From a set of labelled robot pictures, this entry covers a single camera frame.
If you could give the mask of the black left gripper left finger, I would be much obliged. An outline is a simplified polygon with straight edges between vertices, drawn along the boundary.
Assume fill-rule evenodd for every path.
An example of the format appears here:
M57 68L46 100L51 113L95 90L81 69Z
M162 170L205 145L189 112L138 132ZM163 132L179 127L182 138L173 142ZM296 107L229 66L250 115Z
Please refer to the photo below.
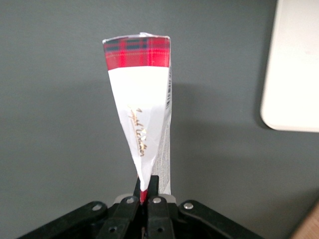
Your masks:
M140 180L132 194L119 195L111 207L111 215L104 221L97 239L124 239L140 206Z

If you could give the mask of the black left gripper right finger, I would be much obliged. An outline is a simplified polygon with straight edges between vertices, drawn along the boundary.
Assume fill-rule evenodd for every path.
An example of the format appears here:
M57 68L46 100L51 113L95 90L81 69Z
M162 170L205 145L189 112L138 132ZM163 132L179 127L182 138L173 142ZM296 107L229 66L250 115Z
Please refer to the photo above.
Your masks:
M175 197L159 193L159 177L152 175L147 197L147 238L174 239L169 205L175 204Z

